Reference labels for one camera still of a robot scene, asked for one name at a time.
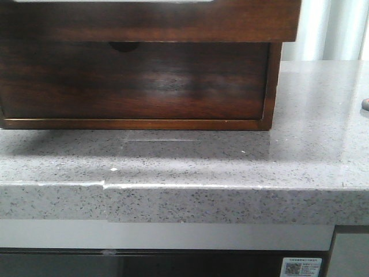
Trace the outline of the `scissors with red handle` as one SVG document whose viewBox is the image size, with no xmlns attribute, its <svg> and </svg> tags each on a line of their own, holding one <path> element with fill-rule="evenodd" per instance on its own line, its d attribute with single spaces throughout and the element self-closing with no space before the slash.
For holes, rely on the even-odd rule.
<svg viewBox="0 0 369 277">
<path fill-rule="evenodd" d="M 369 98 L 363 99 L 362 109 L 366 110 L 366 111 L 369 111 Z"/>
</svg>

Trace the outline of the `white tray in drawer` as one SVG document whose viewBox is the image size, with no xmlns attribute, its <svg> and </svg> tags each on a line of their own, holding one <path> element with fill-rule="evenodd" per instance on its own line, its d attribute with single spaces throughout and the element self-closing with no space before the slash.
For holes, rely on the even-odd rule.
<svg viewBox="0 0 369 277">
<path fill-rule="evenodd" d="M 114 3 L 114 2 L 131 2 L 131 3 L 208 3 L 213 2 L 213 0 L 15 0 L 13 2 L 19 2 L 19 3 L 57 3 L 57 2 L 77 2 L 77 3 L 92 3 L 92 2 L 108 2 L 108 3 Z"/>
</svg>

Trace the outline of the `grey under-counter panel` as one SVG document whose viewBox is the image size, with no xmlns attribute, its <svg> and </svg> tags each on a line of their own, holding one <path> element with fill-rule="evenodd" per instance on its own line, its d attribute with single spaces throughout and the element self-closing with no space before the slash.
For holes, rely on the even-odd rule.
<svg viewBox="0 0 369 277">
<path fill-rule="evenodd" d="M 4 248 L 328 250 L 334 227 L 2 219 Z"/>
</svg>

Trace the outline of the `white QR code label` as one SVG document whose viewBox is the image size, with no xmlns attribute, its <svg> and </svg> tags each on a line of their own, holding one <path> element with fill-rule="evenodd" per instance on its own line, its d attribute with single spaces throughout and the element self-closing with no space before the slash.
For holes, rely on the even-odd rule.
<svg viewBox="0 0 369 277">
<path fill-rule="evenodd" d="M 283 258 L 280 277 L 318 277 L 321 269 L 322 258 Z"/>
</svg>

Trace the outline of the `white cabinet door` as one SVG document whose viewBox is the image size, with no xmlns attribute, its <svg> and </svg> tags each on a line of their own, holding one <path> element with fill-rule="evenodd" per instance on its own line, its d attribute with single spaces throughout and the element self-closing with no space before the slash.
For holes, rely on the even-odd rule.
<svg viewBox="0 0 369 277">
<path fill-rule="evenodd" d="M 368 276 L 368 234 L 336 234 L 327 276 Z"/>
</svg>

